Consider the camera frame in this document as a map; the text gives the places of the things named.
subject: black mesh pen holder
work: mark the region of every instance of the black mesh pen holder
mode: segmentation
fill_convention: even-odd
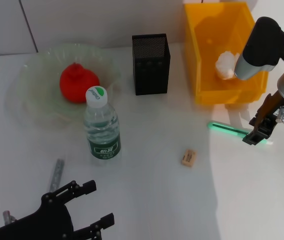
[[[170,51],[166,34],[132,36],[135,95],[166,94]]]

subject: plastic bottle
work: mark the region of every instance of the plastic bottle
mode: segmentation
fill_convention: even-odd
[[[91,153],[98,159],[111,159],[121,150],[118,115],[103,87],[90,87],[85,97],[84,129]]]

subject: green label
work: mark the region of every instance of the green label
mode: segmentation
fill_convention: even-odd
[[[103,95],[104,95],[104,91],[103,91],[103,89],[102,89],[102,88],[100,88],[100,87],[96,87],[95,89],[96,89],[96,91],[98,92],[98,94],[100,94],[101,96],[103,96]]]
[[[88,143],[92,155],[98,159],[111,159],[121,150],[120,134],[112,142],[107,144],[97,144],[90,140],[88,140]]]

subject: yellow plastic bin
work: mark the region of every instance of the yellow plastic bin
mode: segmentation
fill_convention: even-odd
[[[241,54],[254,20],[245,2],[185,4],[185,57],[198,104],[245,104],[266,92],[268,73],[260,72],[247,81],[220,79],[215,63],[220,54]]]

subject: white tissue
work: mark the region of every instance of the white tissue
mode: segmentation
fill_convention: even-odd
[[[239,53],[234,56],[230,51],[226,51],[218,57],[215,63],[215,70],[219,78],[229,80],[236,77],[234,68],[236,67],[239,56]]]

